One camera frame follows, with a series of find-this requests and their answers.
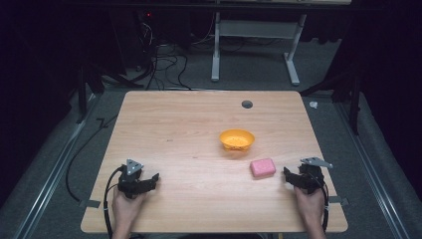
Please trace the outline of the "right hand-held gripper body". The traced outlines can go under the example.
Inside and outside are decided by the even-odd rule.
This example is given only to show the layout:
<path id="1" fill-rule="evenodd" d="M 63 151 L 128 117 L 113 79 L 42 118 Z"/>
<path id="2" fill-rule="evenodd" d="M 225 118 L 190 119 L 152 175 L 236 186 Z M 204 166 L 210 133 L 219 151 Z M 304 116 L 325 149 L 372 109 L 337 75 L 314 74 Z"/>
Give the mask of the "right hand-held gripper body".
<path id="1" fill-rule="evenodd" d="M 323 167 L 333 168 L 333 165 L 319 157 L 303 158 L 301 163 L 299 170 L 304 181 L 303 190 L 306 194 L 313 194 L 317 189 L 323 188 L 324 176 L 321 169 Z"/>

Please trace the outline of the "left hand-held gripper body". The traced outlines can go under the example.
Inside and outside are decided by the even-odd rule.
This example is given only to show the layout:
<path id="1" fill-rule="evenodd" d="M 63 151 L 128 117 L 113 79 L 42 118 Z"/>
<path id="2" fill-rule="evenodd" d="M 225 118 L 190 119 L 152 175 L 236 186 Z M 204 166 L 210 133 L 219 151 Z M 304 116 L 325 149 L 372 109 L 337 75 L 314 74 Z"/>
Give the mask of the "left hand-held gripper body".
<path id="1" fill-rule="evenodd" d="M 126 161 L 122 167 L 122 173 L 118 179 L 117 189 L 122 192 L 126 198 L 134 199 L 139 194 L 145 192 L 144 183 L 139 180 L 143 165 L 132 159 Z"/>

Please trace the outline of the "pink sponge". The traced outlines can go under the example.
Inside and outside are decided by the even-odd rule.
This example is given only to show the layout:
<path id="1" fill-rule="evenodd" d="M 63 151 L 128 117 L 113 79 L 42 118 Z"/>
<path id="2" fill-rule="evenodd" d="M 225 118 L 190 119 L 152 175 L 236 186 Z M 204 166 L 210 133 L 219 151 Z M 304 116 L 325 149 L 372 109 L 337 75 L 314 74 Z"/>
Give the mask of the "pink sponge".
<path id="1" fill-rule="evenodd" d="M 250 163 L 250 169 L 252 171 L 252 175 L 255 178 L 267 177 L 276 173 L 276 167 L 271 158 L 264 158 L 252 161 Z"/>

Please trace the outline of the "orange plastic bowl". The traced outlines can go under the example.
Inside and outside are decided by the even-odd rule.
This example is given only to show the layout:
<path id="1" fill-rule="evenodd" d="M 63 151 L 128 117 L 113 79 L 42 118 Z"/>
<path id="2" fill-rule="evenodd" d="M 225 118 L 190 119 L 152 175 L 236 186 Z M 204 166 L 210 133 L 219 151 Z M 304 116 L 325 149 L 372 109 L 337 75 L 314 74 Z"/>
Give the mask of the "orange plastic bowl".
<path id="1" fill-rule="evenodd" d="M 240 128 L 231 128 L 220 133 L 219 139 L 226 150 L 246 151 L 255 142 L 255 136 Z"/>

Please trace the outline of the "black metal stand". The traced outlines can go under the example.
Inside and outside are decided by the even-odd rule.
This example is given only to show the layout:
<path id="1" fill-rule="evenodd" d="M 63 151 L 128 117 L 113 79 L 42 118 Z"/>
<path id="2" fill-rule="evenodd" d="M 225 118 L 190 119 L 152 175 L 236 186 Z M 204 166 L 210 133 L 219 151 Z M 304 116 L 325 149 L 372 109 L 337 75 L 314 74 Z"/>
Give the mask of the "black metal stand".
<path id="1" fill-rule="evenodd" d="M 315 84 L 301 91 L 302 97 L 307 97 L 318 91 L 332 90 L 331 99 L 334 103 L 349 102 L 348 123 L 352 132 L 358 134 L 357 118 L 359 113 L 361 70 L 350 67 L 336 76 Z"/>
<path id="2" fill-rule="evenodd" d="M 101 95 L 105 91 L 105 86 L 101 80 L 102 76 L 110 77 L 126 87 L 139 89 L 143 88 L 143 85 L 133 83 L 123 76 L 108 71 L 96 64 L 81 64 L 78 70 L 78 101 L 80 111 L 78 123 L 81 123 L 83 120 L 85 120 L 89 114 L 87 88 L 90 88 L 95 95 Z"/>

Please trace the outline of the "dark equipment with red light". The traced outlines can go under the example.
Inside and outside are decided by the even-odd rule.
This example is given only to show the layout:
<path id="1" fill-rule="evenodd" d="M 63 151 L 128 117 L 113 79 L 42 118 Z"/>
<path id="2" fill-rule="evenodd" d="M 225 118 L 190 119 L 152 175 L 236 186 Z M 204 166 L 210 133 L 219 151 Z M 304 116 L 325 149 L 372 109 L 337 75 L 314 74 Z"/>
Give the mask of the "dark equipment with red light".
<path id="1" fill-rule="evenodd" d="M 150 15 L 143 12 L 132 12 L 136 41 L 140 47 L 139 64 L 147 67 L 156 51 L 156 38 L 150 26 Z"/>

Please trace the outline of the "metal floor rail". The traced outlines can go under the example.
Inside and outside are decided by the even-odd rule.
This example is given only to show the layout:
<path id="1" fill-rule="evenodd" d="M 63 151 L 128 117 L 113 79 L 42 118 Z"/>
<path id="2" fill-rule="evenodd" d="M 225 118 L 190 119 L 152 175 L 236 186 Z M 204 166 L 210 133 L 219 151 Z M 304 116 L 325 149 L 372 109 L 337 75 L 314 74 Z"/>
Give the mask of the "metal floor rail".
<path id="1" fill-rule="evenodd" d="M 70 154 L 75 147 L 78 137 L 80 136 L 87 123 L 87 118 L 96 107 L 100 97 L 100 95 L 90 95 L 87 112 L 72 127 L 71 134 L 61 149 L 60 154 L 55 161 L 54 167 L 50 170 L 49 176 L 43 184 L 41 191 L 39 192 L 35 201 L 31 204 L 30 211 L 28 212 L 27 216 L 19 226 L 12 239 L 30 239 L 32 236 L 62 176 L 65 173 L 66 167 L 70 164 Z"/>
<path id="2" fill-rule="evenodd" d="M 408 230 L 400 218 L 397 208 L 394 205 L 391 196 L 387 192 L 384 184 L 382 183 L 374 165 L 370 161 L 369 155 L 366 152 L 362 141 L 349 125 L 349 118 L 346 109 L 342 104 L 335 104 L 334 107 L 339 117 L 341 118 L 341 121 L 344 124 L 355 149 L 357 150 L 358 158 L 362 165 L 366 180 L 390 228 L 391 233 L 395 239 L 410 239 Z"/>

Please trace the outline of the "white desk frame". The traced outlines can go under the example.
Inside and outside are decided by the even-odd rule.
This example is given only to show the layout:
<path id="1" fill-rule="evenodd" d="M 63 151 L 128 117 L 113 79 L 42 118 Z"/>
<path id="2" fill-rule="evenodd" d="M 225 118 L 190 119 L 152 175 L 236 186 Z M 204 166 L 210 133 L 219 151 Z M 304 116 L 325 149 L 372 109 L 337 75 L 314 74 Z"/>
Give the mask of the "white desk frame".
<path id="1" fill-rule="evenodd" d="M 255 20 L 222 20 L 220 13 L 214 14 L 214 50 L 212 58 L 211 81 L 220 79 L 220 38 L 243 37 L 265 39 L 287 39 L 292 41 L 291 48 L 286 52 L 284 62 L 293 86 L 300 84 L 300 79 L 294 63 L 294 55 L 298 47 L 302 31 L 307 20 L 303 14 L 296 22 L 268 22 Z"/>

